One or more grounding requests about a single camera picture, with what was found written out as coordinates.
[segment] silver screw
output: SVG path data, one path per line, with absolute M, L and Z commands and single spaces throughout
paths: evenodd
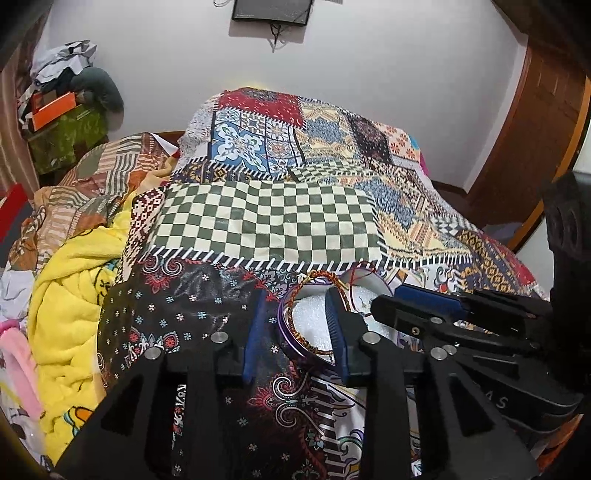
M 375 345 L 379 342 L 380 336 L 375 332 L 367 332 L 363 334 L 363 341 L 365 343 L 370 343 L 371 345 Z
M 436 346 L 431 350 L 431 356 L 435 360 L 445 360 L 447 358 L 447 352 L 443 348 Z
M 161 353 L 162 350 L 160 348 L 157 346 L 151 346 L 144 352 L 144 357 L 146 357 L 148 360 L 156 360 Z
M 226 332 L 212 333 L 211 340 L 213 343 L 223 343 L 228 340 L 229 336 Z
M 457 353 L 457 348 L 453 345 L 443 345 L 443 349 L 450 355 L 455 355 Z

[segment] yellow plush fabric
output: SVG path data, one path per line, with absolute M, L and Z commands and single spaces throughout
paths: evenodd
M 115 260 L 129 235 L 134 197 L 129 195 L 110 228 L 100 226 L 69 239 L 33 287 L 28 337 L 45 409 L 40 420 L 45 453 L 54 463 L 104 396 L 96 334 L 103 298 L 115 280 Z

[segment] wooden door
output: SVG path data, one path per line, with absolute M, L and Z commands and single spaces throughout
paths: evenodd
M 575 62 L 530 43 L 507 120 L 467 197 L 477 226 L 530 216 L 569 149 L 580 113 L 587 114 L 585 80 Z

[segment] green and white checkered patch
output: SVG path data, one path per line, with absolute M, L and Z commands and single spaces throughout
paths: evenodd
M 171 185 L 151 245 L 288 263 L 377 261 L 374 200 L 340 185 L 271 181 Z
M 376 172 L 365 168 L 361 163 L 350 161 L 329 161 L 290 168 L 291 174 L 299 182 L 318 182 L 327 177 L 373 176 Z

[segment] striped curtain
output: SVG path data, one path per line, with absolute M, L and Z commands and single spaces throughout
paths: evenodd
M 31 27 L 25 39 L 0 72 L 0 194 L 20 183 L 29 198 L 39 188 L 39 178 L 27 142 L 21 136 L 17 118 L 17 98 L 31 84 L 29 71 L 33 52 L 39 40 L 47 14 Z

